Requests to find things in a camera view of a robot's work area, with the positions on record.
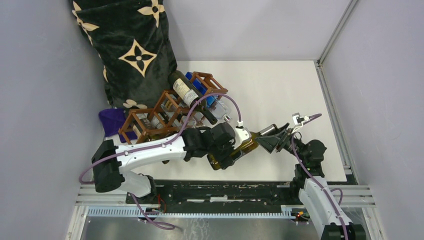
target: gray wall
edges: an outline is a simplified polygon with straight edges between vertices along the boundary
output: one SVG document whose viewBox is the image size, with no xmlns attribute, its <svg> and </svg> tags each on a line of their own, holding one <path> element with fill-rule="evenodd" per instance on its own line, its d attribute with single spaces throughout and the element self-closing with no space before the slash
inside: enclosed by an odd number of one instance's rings
<svg viewBox="0 0 424 240">
<path fill-rule="evenodd" d="M 66 0 L 1 1 L 0 19 L 0 239 L 63 239 L 103 137 L 101 60 Z"/>
<path fill-rule="evenodd" d="M 165 0 L 179 61 L 316 60 L 349 0 Z"/>
<path fill-rule="evenodd" d="M 324 74 L 387 239 L 423 239 L 424 1 L 362 0 Z"/>
</svg>

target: white table surface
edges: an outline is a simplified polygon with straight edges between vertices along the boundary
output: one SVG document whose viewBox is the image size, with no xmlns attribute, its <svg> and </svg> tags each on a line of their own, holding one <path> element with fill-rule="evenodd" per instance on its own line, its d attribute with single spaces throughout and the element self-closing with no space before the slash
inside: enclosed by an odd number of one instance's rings
<svg viewBox="0 0 424 240">
<path fill-rule="evenodd" d="M 328 181 L 346 181 L 336 139 L 313 61 L 180 61 L 178 69 L 205 72 L 228 89 L 240 107 L 244 126 L 257 132 L 272 123 L 293 126 L 292 114 L 321 113 L 300 132 L 307 143 L 322 141 L 328 148 L 322 168 Z M 232 125 L 237 111 L 232 103 Z M 269 154 L 262 147 L 240 158 L 226 170 L 213 170 L 206 157 L 161 162 L 134 169 L 136 173 L 166 180 L 291 181 L 297 160 L 288 152 Z"/>
</svg>

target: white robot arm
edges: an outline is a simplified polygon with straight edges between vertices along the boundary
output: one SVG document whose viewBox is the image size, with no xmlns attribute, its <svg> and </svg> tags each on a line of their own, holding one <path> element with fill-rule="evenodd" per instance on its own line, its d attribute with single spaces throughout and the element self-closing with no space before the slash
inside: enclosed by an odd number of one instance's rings
<svg viewBox="0 0 424 240">
<path fill-rule="evenodd" d="M 162 161 L 201 158 L 208 153 L 229 156 L 243 142 L 251 138 L 242 124 L 233 128 L 220 123 L 213 128 L 187 128 L 181 136 L 177 134 L 164 139 L 134 145 L 114 146 L 104 141 L 92 158 L 95 163 L 101 158 L 118 155 L 93 168 L 95 189 L 99 193 L 120 189 L 141 198 L 152 191 L 148 176 L 139 175 L 133 169 Z"/>
<path fill-rule="evenodd" d="M 319 116 L 300 116 L 295 113 L 292 115 L 293 128 L 288 128 L 287 123 L 275 134 L 259 136 L 256 141 L 269 153 L 284 149 L 299 161 L 295 165 L 290 192 L 305 206 L 321 240 L 365 240 L 364 228 L 360 224 L 353 224 L 330 193 L 321 166 L 327 148 L 316 139 L 303 143 L 302 138 L 295 138 L 300 128 Z"/>
</svg>

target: purple cloth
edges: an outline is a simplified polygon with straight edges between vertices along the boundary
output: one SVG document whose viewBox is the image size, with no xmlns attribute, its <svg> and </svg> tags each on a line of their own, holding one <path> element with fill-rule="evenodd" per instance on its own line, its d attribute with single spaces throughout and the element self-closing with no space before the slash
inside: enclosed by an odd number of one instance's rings
<svg viewBox="0 0 424 240">
<path fill-rule="evenodd" d="M 125 123 L 125 113 L 123 109 L 119 108 L 108 108 L 98 113 L 98 118 L 104 129 L 104 136 L 110 137 L 118 134 L 118 130 Z M 137 135 L 133 131 L 126 132 L 126 135 L 130 140 L 137 139 Z M 121 143 L 126 143 L 125 138 L 120 134 L 119 139 Z"/>
</svg>

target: wine bottle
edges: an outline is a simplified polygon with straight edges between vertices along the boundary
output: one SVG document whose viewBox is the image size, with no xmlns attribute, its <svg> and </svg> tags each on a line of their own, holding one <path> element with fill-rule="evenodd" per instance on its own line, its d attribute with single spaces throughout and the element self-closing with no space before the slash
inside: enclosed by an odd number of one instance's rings
<svg viewBox="0 0 424 240">
<path fill-rule="evenodd" d="M 140 122 L 144 125 L 144 127 L 146 129 L 150 129 L 150 130 L 155 129 L 152 126 L 152 123 L 148 120 L 147 114 L 137 113 L 136 115 L 137 115 L 137 118 L 140 119 Z M 139 123 L 136 120 L 134 120 L 132 122 L 132 130 L 134 131 L 135 135 L 137 135 L 138 138 L 142 135 L 143 128 L 139 125 Z M 153 141 L 153 140 L 158 140 L 158 139 L 159 139 L 159 137 L 157 135 L 153 135 L 153 136 L 149 136 L 149 139 L 147 141 Z"/>
<path fill-rule="evenodd" d="M 275 124 L 271 124 L 267 126 L 266 128 L 258 131 L 258 132 L 250 132 L 251 139 L 247 142 L 242 143 L 240 146 L 238 146 L 230 155 L 232 164 L 228 166 L 222 166 L 221 163 L 212 155 L 207 155 L 207 160 L 209 161 L 210 165 L 212 166 L 213 170 L 219 170 L 219 169 L 226 169 L 227 167 L 233 165 L 238 159 L 243 157 L 244 155 L 252 152 L 257 147 L 259 147 L 259 143 L 256 142 L 255 138 L 259 136 L 268 136 L 272 135 L 275 130 L 277 130 L 277 126 Z"/>
<path fill-rule="evenodd" d="M 172 72 L 168 76 L 168 82 L 171 84 L 175 92 L 182 98 L 182 101 L 190 106 L 190 108 L 193 107 L 202 96 L 199 90 L 197 90 L 187 77 L 178 70 Z M 217 118 L 207 109 L 207 103 L 205 100 L 198 103 L 194 110 L 201 112 L 210 124 L 214 125 L 218 122 Z"/>
<path fill-rule="evenodd" d="M 170 95 L 170 96 L 175 102 L 177 102 L 177 98 L 174 95 Z M 163 101 L 162 104 L 165 106 L 165 108 L 168 112 L 176 112 L 177 111 L 178 107 L 175 107 L 173 105 L 172 101 L 170 101 L 169 99 L 165 99 L 165 101 Z M 185 104 L 184 102 L 180 102 L 178 105 L 183 107 L 183 108 L 188 107 L 187 104 Z"/>
<path fill-rule="evenodd" d="M 217 118 L 225 120 L 226 122 L 229 122 L 231 120 L 230 113 L 231 109 L 227 107 L 227 105 L 218 99 L 215 99 L 215 101 L 210 106 L 210 112 Z"/>
<path fill-rule="evenodd" d="M 168 111 L 167 109 L 166 109 L 166 106 L 164 106 L 163 104 L 162 105 L 160 105 L 161 107 L 162 107 L 162 109 L 165 111 L 165 113 L 167 114 L 167 120 L 169 121 L 171 118 L 172 118 L 172 116 L 174 115 L 174 112 L 173 111 Z M 176 121 L 174 121 L 173 123 L 172 123 L 172 125 L 174 126 L 174 127 L 179 127 L 179 128 L 181 128 L 182 126 L 183 126 L 183 124 L 184 124 L 184 122 L 186 121 L 186 119 L 187 119 L 187 116 L 186 115 L 183 115 L 183 114 L 178 114 L 177 116 L 176 116 Z M 187 128 L 193 128 L 194 126 L 196 125 L 196 120 L 193 118 L 193 116 L 191 116 L 190 118 L 189 118 L 189 121 L 188 121 L 188 123 L 187 123 Z"/>
<path fill-rule="evenodd" d="M 153 125 L 153 127 L 155 129 L 163 129 L 164 125 L 161 123 L 161 121 L 159 121 L 159 119 L 156 116 L 153 116 L 153 118 L 151 119 L 151 124 Z"/>
<path fill-rule="evenodd" d="M 190 79 L 192 79 L 192 77 L 193 77 L 193 73 L 192 72 L 187 72 L 186 74 L 185 74 L 185 76 L 187 77 L 187 79 L 188 80 L 190 80 Z M 193 81 L 193 86 L 197 89 L 197 90 L 199 90 L 199 92 L 202 94 L 202 95 L 205 95 L 205 93 L 206 93 L 206 91 L 208 90 L 200 81 L 199 81 L 199 79 L 195 79 L 194 81 Z M 207 98 L 206 98 L 206 104 L 207 104 L 207 107 L 208 108 L 210 108 L 211 107 L 211 105 L 213 104 L 215 102 L 215 97 L 214 96 L 208 96 Z"/>
<path fill-rule="evenodd" d="M 201 114 L 200 112 L 196 112 L 194 115 L 192 115 L 194 120 L 196 121 L 196 127 L 201 127 L 203 126 L 203 114 Z"/>
</svg>

